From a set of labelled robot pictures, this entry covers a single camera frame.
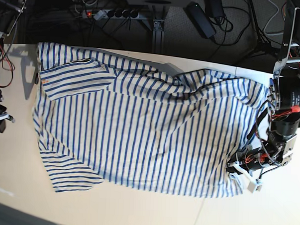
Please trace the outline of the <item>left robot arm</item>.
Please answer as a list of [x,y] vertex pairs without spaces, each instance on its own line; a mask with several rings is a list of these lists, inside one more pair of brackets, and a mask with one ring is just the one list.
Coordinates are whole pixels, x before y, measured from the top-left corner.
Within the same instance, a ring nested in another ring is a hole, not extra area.
[[267,139],[258,138],[261,146],[253,149],[247,145],[236,152],[226,164],[232,174],[243,174],[253,183],[259,183],[252,172],[260,176],[292,159],[296,130],[300,128],[300,0],[287,0],[282,46],[276,60],[269,94],[256,114],[255,124],[249,135],[259,137],[259,124],[268,115]]

